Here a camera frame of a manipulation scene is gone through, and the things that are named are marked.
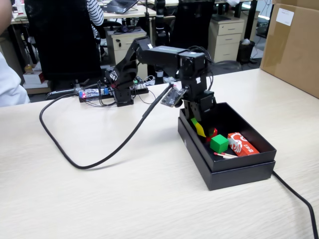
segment person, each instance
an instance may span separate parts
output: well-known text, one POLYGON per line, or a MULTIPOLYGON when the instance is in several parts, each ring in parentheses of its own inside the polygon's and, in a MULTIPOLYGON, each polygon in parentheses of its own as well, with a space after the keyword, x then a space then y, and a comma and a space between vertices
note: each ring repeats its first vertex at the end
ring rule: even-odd
MULTIPOLYGON (((87 8, 88 8, 91 22, 95 26, 101 26, 104 22, 104 16, 103 16, 103 11, 101 7, 99 6, 97 0, 87 0, 87 8)), ((92 30, 93 30, 95 39, 100 38, 100 34, 98 30, 93 25, 92 25, 92 30)), ((104 57, 105 55, 106 55, 106 52, 104 51, 104 48, 101 47, 101 57, 104 57)))
MULTIPOLYGON (((0 0, 0 35, 11 24, 10 0, 0 0)), ((0 107, 30 103, 26 90, 20 85, 18 74, 8 66, 0 52, 0 107)))

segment circuit board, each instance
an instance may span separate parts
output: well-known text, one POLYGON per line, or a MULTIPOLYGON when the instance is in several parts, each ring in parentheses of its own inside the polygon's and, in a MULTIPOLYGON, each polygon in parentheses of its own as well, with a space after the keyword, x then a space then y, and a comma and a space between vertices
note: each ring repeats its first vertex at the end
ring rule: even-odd
POLYGON ((173 87, 169 90, 169 92, 163 97, 161 104, 169 107, 174 107, 186 93, 186 89, 178 89, 177 87, 173 87))

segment black box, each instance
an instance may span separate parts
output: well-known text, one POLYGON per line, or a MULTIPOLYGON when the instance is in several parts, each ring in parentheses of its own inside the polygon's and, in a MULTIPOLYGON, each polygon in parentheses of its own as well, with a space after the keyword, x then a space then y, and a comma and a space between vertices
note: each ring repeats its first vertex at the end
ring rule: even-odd
MULTIPOLYGON (((276 150, 227 103, 219 103, 206 115, 211 127, 227 138, 241 133, 260 153, 232 159, 214 155, 209 143, 197 135, 195 126, 180 110, 178 132, 209 190, 231 187, 270 178, 275 167, 276 150)), ((234 154, 229 147, 226 153, 234 154)))

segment green cube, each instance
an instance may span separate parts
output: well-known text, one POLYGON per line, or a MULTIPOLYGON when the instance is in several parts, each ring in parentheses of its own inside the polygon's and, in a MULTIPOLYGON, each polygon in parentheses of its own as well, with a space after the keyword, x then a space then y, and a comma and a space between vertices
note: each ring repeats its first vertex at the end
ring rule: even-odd
POLYGON ((216 153, 222 153, 228 149, 228 139, 219 134, 211 139, 210 148, 216 153))

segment red box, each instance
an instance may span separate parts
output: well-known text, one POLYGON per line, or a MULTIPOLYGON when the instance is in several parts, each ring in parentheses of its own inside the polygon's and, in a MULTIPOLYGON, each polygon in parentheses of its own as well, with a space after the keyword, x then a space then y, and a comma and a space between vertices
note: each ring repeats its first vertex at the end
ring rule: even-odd
POLYGON ((239 157, 259 153, 240 133, 229 133, 227 138, 229 146, 239 157))

